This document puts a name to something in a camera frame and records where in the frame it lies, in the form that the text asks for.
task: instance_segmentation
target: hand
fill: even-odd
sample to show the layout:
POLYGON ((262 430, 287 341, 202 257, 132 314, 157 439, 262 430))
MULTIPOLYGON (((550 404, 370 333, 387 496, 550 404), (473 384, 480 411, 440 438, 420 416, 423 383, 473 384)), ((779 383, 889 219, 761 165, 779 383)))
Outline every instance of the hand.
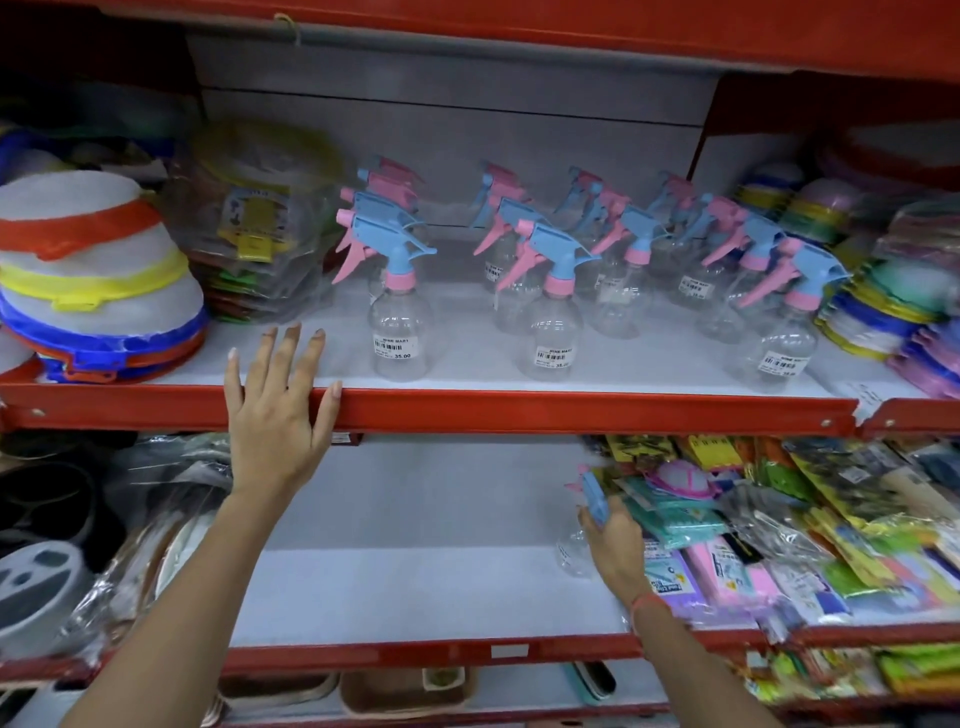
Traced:
POLYGON ((610 517, 601 529, 587 508, 577 514, 587 536, 593 563, 604 583, 627 609, 653 591, 643 571, 643 529, 617 496, 607 498, 610 517))
POLYGON ((311 428, 307 406, 326 334, 319 329, 313 335, 290 378, 299 340, 300 324, 287 328, 271 359, 276 341, 273 327, 263 334, 247 372, 246 388, 240 386, 236 349, 227 357, 224 377, 233 493, 253 499, 258 506, 278 506, 278 518, 330 447, 343 386, 338 380, 326 388, 311 428))

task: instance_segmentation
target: bracelet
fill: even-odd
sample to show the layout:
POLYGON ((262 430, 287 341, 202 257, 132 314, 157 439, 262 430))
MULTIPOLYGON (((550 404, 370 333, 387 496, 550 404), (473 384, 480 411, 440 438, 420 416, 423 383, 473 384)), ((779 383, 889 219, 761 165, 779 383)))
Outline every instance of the bracelet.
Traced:
POLYGON ((652 602, 653 604, 659 604, 667 612, 669 612, 670 614, 673 614, 673 610, 670 609, 670 605, 667 604, 665 601, 663 601, 663 599, 660 598, 660 595, 650 592, 648 594, 643 594, 638 596, 636 599, 634 599, 633 603, 630 605, 630 627, 631 629, 634 630, 634 634, 636 634, 636 624, 634 624, 634 614, 636 613, 637 609, 642 607, 647 602, 652 602))

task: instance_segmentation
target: woman's right hand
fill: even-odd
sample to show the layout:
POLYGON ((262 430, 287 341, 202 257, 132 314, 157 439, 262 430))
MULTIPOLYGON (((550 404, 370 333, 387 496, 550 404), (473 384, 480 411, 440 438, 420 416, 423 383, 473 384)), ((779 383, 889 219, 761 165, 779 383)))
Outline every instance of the woman's right hand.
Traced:
POLYGON ((587 508, 580 508, 577 515, 600 576, 630 609, 638 596, 653 591, 643 570, 643 529, 619 497, 611 496, 607 503, 610 517, 603 528, 596 524, 587 508))

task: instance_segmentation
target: pink package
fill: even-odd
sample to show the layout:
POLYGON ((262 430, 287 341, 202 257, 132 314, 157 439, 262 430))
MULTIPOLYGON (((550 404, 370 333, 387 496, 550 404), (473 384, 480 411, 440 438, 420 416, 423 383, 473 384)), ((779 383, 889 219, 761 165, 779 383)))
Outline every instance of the pink package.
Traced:
POLYGON ((717 608, 755 615, 782 596, 767 569, 761 564, 744 566, 720 537, 685 548, 684 555, 704 595, 717 608))

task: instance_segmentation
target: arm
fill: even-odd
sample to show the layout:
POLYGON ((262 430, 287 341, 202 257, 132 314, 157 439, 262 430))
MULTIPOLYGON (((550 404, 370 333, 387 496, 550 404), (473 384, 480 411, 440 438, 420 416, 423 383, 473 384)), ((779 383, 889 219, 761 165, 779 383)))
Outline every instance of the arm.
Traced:
POLYGON ((300 327, 264 334, 240 386, 236 350, 225 378, 233 490, 200 547, 110 660, 61 728, 182 728, 200 725, 227 656, 253 567, 276 522, 330 445, 340 382, 324 392, 311 428, 307 401, 324 333, 291 364, 300 327))
MULTIPOLYGON (((610 518, 603 529, 586 508, 580 511, 580 524, 597 570, 629 610, 639 596, 653 593, 643 571, 643 531, 620 498, 612 497, 609 503, 610 518)), ((661 604, 641 602, 633 624, 643 644, 643 656, 653 663, 670 707, 684 728, 782 728, 661 604)))

